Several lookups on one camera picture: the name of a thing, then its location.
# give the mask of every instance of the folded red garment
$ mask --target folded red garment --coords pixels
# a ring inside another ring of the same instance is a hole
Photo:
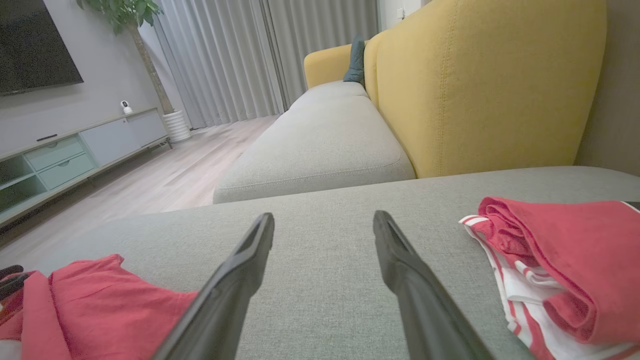
[[[197,295],[153,286],[114,254],[34,272],[3,301],[0,340],[22,341],[22,360],[148,359]]]
[[[640,341],[640,211],[620,201],[529,204],[486,197],[486,241],[511,265],[542,266],[568,291],[547,314],[581,343]]]

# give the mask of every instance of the black tv screen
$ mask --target black tv screen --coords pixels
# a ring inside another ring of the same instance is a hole
[[[0,95],[82,82],[44,2],[0,0]]]

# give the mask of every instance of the tv cabinet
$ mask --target tv cabinet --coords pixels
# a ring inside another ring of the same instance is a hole
[[[167,139],[152,108],[0,155],[0,227]]]

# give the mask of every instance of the red and white striped fabric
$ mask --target red and white striped fabric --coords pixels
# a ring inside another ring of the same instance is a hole
[[[486,217],[470,215],[462,218],[459,223],[480,243],[488,256],[509,330],[518,336],[537,359],[640,359],[640,345],[583,344],[560,329],[549,318],[542,303],[545,299],[566,291],[564,286],[542,267],[527,266],[521,261],[509,264],[500,252],[487,244],[482,232],[485,225],[483,222],[487,221],[489,219]]]

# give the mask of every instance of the sofa seat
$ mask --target sofa seat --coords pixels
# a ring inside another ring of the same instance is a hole
[[[312,89],[280,116],[225,173],[213,202],[415,179],[362,86],[331,85]]]
[[[640,201],[640,177],[589,167],[527,168],[143,215],[70,240],[37,268],[48,274],[74,260],[120,253],[124,268],[152,284],[199,290],[255,218],[270,211],[273,248],[236,359],[408,359],[397,299],[382,281],[374,245],[373,213],[384,209],[495,358],[532,359],[507,329],[486,254],[458,224],[489,195]]]

